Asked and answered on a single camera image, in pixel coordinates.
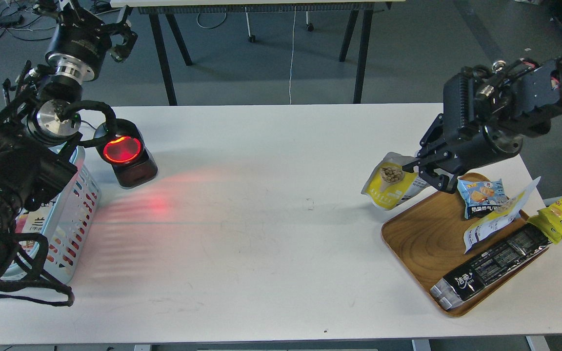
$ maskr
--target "wooden tray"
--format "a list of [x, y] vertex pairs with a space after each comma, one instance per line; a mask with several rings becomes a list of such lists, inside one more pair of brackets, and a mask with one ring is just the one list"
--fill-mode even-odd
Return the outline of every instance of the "wooden tray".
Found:
[[[461, 178], [472, 182], [488, 180], [478, 173], [468, 173]], [[437, 192], [392, 218], [383, 224], [381, 229], [386, 244], [411, 272], [430, 299], [435, 302], [440, 310], [453, 317], [466, 314], [517, 272], [539, 257], [537, 255], [529, 260], [513, 273], [490, 285], [461, 306], [448, 311], [442, 309], [429, 293], [431, 287], [452, 269], [524, 226], [528, 219], [524, 211], [520, 211], [521, 218], [517, 218], [498, 233], [476, 244], [468, 254], [464, 255], [463, 233], [470, 225], [479, 220], [479, 218], [466, 220], [463, 217], [464, 207], [465, 204], [459, 193]]]

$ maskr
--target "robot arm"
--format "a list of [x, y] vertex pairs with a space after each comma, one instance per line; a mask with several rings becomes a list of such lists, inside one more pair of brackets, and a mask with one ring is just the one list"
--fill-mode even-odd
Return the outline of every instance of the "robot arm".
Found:
[[515, 157], [524, 136], [547, 134], [551, 118], [562, 116], [562, 56], [543, 64], [522, 58], [492, 69], [464, 67], [444, 85], [443, 103], [417, 160], [403, 169], [454, 193], [457, 177]]
[[[0, 277], [11, 262], [24, 271], [21, 280], [0, 280], [0, 291], [11, 293], [25, 287], [54, 289], [67, 295], [64, 302], [44, 302], [30, 297], [0, 294], [51, 305], [71, 305], [70, 287], [58, 282], [44, 270], [48, 243], [40, 233], [16, 234], [16, 217], [22, 209], [35, 211], [58, 195], [78, 171], [69, 162], [78, 146], [101, 147], [122, 135], [137, 138], [138, 153], [118, 160], [126, 186], [133, 187], [153, 178], [158, 169], [143, 148], [138, 129], [129, 121], [116, 118], [103, 102], [82, 100], [82, 83], [95, 80], [107, 53], [121, 62], [131, 52], [137, 35], [131, 31], [127, 16], [130, 7], [121, 10], [118, 22], [105, 24], [77, 0], [40, 0], [34, 11], [56, 19], [56, 31], [45, 54], [47, 65], [31, 68], [28, 61], [18, 78], [15, 95], [10, 100], [9, 80], [4, 83], [6, 107], [0, 111]], [[111, 36], [120, 35], [122, 44], [112, 45]], [[81, 140], [79, 132], [82, 109], [100, 111], [103, 123], [92, 138]], [[50, 149], [62, 146], [58, 153]], [[20, 248], [20, 241], [35, 240], [38, 253], [30, 258]]]

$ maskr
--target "table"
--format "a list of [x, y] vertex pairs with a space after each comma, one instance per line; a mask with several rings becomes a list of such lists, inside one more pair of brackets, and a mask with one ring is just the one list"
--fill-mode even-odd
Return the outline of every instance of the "table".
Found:
[[[279, 11], [350, 11], [346, 32], [341, 44], [339, 61], [346, 60], [350, 40], [355, 29], [359, 10], [363, 11], [363, 22], [361, 24], [361, 41], [359, 44], [359, 58], [357, 60], [357, 75], [355, 77], [355, 91], [353, 94], [353, 104], [361, 103], [363, 93], [363, 80], [365, 77], [365, 65], [368, 57], [368, 44], [370, 42], [370, 29], [372, 27], [372, 14], [375, 1], [365, 2], [361, 0], [111, 0], [113, 7], [129, 5], [138, 7], [141, 14], [148, 14], [153, 32], [153, 38], [158, 52], [162, 79], [166, 89], [166, 95], [170, 106], [176, 106], [177, 98], [175, 88], [172, 85], [172, 74], [166, 54], [163, 40], [162, 27], [160, 26], [159, 14], [165, 14], [169, 23], [170, 30], [181, 52], [183, 62], [186, 66], [192, 66], [192, 59], [188, 52], [183, 35], [174, 14], [178, 13], [251, 13], [251, 12], [279, 12]], [[392, 1], [377, 0], [385, 2], [388, 7], [392, 6]]]
[[[381, 239], [384, 222], [433, 190], [383, 212], [361, 187], [388, 151], [419, 148], [441, 104], [114, 110], [138, 125], [160, 173], [127, 191], [88, 150], [103, 196], [76, 302], [0, 300], [0, 344], [562, 333], [562, 244], [451, 318]], [[531, 180], [519, 157], [478, 171], [511, 195]], [[541, 207], [533, 193], [524, 210]]]

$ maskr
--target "white basket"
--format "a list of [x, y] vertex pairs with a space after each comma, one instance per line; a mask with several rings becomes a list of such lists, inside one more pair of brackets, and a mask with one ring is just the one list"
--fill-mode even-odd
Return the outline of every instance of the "white basket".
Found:
[[[71, 162], [78, 172], [60, 195], [37, 211], [22, 213], [17, 218], [18, 233], [41, 233], [49, 242], [45, 271], [67, 284], [77, 267], [87, 239], [92, 218], [100, 201], [100, 189], [84, 166], [84, 149], [78, 147]], [[30, 257], [35, 257], [38, 245], [22, 243]], [[18, 280], [25, 276], [18, 264], [13, 263], [1, 277]]]

